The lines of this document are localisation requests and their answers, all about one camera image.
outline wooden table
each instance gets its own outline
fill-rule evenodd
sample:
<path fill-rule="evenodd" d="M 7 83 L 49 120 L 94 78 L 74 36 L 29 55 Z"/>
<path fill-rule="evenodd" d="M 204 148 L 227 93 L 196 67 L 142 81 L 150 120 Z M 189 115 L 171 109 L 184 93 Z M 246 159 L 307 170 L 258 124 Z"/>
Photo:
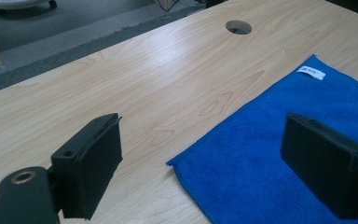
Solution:
<path fill-rule="evenodd" d="M 253 31 L 234 35 L 231 20 Z M 358 14 L 323 0 L 230 0 L 23 81 L 0 91 L 0 180 L 48 168 L 86 123 L 118 112 L 124 161 L 91 223 L 208 222 L 165 162 L 313 53 L 358 80 Z"/>

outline gray carpet floor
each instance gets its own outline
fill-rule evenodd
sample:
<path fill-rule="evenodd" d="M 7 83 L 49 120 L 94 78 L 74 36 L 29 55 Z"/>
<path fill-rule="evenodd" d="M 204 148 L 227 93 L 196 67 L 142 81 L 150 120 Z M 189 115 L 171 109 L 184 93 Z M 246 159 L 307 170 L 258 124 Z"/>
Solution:
<path fill-rule="evenodd" d="M 46 4 L 0 15 L 0 90 L 204 8 L 178 2 L 165 12 L 149 0 L 106 0 L 95 8 L 87 0 L 68 0 L 73 7 L 64 2 L 57 0 L 53 10 Z"/>

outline floor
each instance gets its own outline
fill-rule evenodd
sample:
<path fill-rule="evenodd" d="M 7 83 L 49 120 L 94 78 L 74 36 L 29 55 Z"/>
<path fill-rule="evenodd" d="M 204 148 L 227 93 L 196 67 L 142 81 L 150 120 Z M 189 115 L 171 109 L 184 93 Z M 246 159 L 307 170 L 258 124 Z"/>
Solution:
<path fill-rule="evenodd" d="M 151 0 L 57 0 L 57 5 L 0 12 L 0 54 L 5 62 L 0 74 L 199 3 L 180 0 L 169 12 Z"/>

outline desk grommet hole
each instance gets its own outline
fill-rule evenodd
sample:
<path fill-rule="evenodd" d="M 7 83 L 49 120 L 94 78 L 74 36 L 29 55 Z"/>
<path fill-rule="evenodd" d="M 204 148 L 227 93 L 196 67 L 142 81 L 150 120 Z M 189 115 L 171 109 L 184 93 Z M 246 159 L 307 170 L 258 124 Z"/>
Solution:
<path fill-rule="evenodd" d="M 226 28 L 236 35 L 248 35 L 252 32 L 252 26 L 246 21 L 228 21 Z"/>

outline wood grain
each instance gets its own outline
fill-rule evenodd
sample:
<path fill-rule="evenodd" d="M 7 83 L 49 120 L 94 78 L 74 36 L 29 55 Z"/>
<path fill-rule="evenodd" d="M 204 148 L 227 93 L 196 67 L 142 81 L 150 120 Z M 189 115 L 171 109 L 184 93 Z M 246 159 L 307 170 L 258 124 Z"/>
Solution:
<path fill-rule="evenodd" d="M 231 20 L 253 31 L 234 35 Z M 323 0 L 230 0 L 23 81 L 0 91 L 0 180 L 49 167 L 91 119 L 118 112 L 124 161 L 91 223 L 208 222 L 165 162 L 311 54 L 358 80 L 358 14 Z"/>

